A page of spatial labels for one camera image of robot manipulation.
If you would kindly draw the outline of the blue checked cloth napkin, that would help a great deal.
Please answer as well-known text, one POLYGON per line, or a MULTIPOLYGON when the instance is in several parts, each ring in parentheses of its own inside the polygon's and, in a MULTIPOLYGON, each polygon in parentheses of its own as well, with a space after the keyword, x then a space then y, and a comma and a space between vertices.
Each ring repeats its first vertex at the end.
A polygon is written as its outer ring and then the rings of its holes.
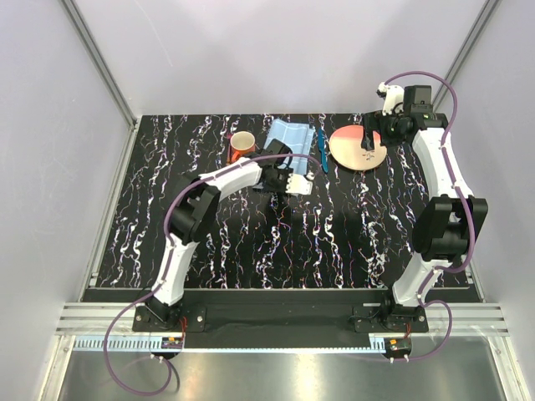
MULTIPOLYGON (((314 129, 312 129, 308 124, 288 123, 282 121, 281 119, 275 119, 272 122, 263 147, 257 153, 260 155, 261 151, 264 149, 264 146, 268 145, 271 140, 280 140, 291 148, 291 154, 308 155, 310 153, 314 133, 314 129)), ((293 161, 290 166, 293 168, 292 173, 294 174, 308 174, 307 158, 293 157, 293 161)), ((261 192, 258 189, 258 184, 255 185, 253 189, 261 192)))

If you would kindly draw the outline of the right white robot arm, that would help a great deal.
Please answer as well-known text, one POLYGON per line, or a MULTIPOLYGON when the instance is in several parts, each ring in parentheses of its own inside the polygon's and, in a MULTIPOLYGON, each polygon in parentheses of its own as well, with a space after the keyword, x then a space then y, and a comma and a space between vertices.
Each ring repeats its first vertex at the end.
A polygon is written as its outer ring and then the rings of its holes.
POLYGON ((383 107, 363 116, 363 148, 409 144, 429 191, 428 203, 413 226, 410 262, 373 316, 394 332, 424 323, 429 290, 443 273, 466 269, 488 204, 473 195, 462 177, 451 146, 451 121, 434 111, 429 85, 402 88, 381 83, 377 94, 383 107))

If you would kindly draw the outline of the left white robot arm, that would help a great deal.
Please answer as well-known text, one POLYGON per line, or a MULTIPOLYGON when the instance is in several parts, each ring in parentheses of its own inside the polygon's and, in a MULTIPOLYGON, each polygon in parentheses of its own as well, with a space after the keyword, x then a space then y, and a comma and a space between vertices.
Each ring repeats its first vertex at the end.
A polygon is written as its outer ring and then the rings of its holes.
POLYGON ((279 140, 258 152, 248 151, 230 165, 204 175, 184 175, 164 216, 166 239, 155 284, 145 306, 161 330, 181 319, 181 300, 191 259, 215 223, 219 204, 235 192, 258 184, 275 192, 287 189, 295 154, 279 140))

